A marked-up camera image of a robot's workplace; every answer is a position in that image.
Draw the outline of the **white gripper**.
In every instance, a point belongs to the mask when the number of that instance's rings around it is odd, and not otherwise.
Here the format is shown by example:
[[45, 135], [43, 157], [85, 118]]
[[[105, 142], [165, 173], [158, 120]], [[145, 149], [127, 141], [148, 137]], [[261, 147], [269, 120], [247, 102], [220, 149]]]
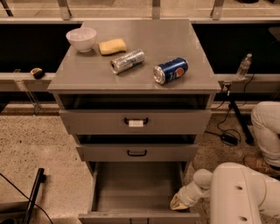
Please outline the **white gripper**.
[[175, 193], [170, 202], [170, 209], [173, 211], [185, 210], [193, 207], [201, 198], [210, 196], [209, 186], [200, 186], [192, 181], [190, 184], [182, 186], [178, 193]]

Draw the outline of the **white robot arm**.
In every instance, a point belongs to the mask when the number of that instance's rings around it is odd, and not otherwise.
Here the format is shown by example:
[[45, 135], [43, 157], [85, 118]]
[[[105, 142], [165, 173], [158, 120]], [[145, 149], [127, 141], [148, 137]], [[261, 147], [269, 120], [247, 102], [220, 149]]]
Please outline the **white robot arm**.
[[210, 199], [211, 224], [262, 224], [263, 214], [280, 218], [280, 181], [241, 164], [196, 171], [174, 194], [170, 208], [187, 209], [202, 198]]

